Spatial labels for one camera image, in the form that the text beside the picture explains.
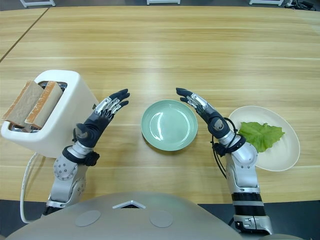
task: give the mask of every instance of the white cable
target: white cable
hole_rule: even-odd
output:
[[[20,217],[22,222],[25,224],[30,224],[33,222],[33,220],[27,220],[25,217],[25,209],[24,209],[24,203],[25,203],[25,190],[27,188],[27,183],[28,183],[28,173],[29,173],[29,168],[31,166],[31,163],[33,160],[39,155],[39,153],[35,152],[33,156],[30,158],[28,164],[26,165],[25,171],[24,171],[24,176],[22,180],[22,186],[21,186],[21,194],[20,194]]]

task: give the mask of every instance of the bread slice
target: bread slice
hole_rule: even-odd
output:
[[[2,119],[14,125],[25,127],[25,119],[35,106],[43,91],[43,88],[34,81],[27,81],[19,96],[14,100]]]
[[[48,81],[43,93],[24,122],[38,129],[43,128],[62,93],[57,82]]]

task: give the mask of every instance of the lettuce leaf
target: lettuce leaf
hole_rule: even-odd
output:
[[[267,123],[261,125],[258,122],[241,122],[238,133],[243,135],[246,141],[252,144],[259,153],[271,148],[285,134],[282,127],[269,126]]]

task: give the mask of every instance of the black wrist strap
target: black wrist strap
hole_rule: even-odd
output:
[[[98,159],[100,158],[100,155],[98,153],[96,153],[95,151],[92,151],[90,153],[88,153],[85,158],[78,158],[76,156],[74,156],[73,154],[71,154],[68,151],[68,148],[71,146],[66,146],[63,151],[62,151],[62,155],[67,158],[69,161],[75,163],[75,164],[83,164],[86,166],[94,166],[97,164]]]
[[[212,148],[220,155],[220,157],[223,157],[226,154],[233,153],[233,152],[237,151],[239,148],[241,148],[243,146],[243,144],[245,144],[245,142],[246,142],[246,138],[244,136],[242,136],[240,134],[239,134],[239,136],[240,136],[239,141],[227,149],[225,149],[225,147],[220,143],[215,143],[212,146]]]

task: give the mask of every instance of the table surface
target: table surface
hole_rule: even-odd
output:
[[[129,88],[129,106],[96,146],[101,157],[87,171],[83,199],[155,191],[195,203],[230,203],[200,117],[191,145],[162,152],[144,141],[141,116],[155,101],[178,100],[175,87],[198,93],[224,116],[262,106],[292,125],[301,146],[293,168],[256,169],[263,200],[318,200],[319,33],[320,13],[283,8],[52,7],[0,63],[0,114],[27,80],[48,69],[79,72],[98,100]],[[0,198],[18,200],[32,152],[0,140]],[[27,200],[47,200],[52,165],[51,158],[34,164]]]
[[[29,27],[45,12],[45,8],[0,11],[0,59],[13,47]]]

